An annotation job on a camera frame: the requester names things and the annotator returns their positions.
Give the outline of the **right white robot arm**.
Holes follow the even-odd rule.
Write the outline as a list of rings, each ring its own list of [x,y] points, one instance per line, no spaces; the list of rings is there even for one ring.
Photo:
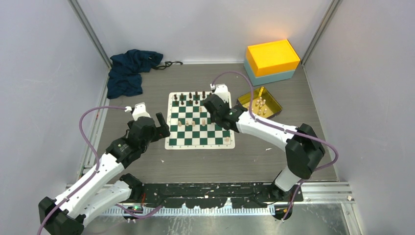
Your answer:
[[[230,107],[216,94],[205,99],[203,106],[210,113],[212,122],[223,129],[257,137],[285,152],[287,166],[270,188],[270,194],[278,201],[289,197],[298,181],[309,179],[325,155],[323,145],[307,124],[300,127],[283,125],[255,115],[243,106]]]

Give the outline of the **gold metal tin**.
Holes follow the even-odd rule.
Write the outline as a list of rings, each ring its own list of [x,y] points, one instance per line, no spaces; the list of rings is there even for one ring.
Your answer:
[[[282,111],[282,106],[263,86],[254,90],[252,99],[251,111],[263,118],[271,119],[279,115]]]

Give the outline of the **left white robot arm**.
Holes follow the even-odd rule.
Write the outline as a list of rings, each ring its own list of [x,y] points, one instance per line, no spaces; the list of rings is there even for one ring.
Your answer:
[[[139,159],[150,143],[170,136],[162,113],[156,117],[159,127],[146,112],[134,115],[125,135],[109,145],[93,169],[54,199],[42,199],[38,205],[41,228],[51,235],[80,235],[106,209],[123,201],[140,200],[143,183],[130,173],[122,175],[110,188],[102,188]]]

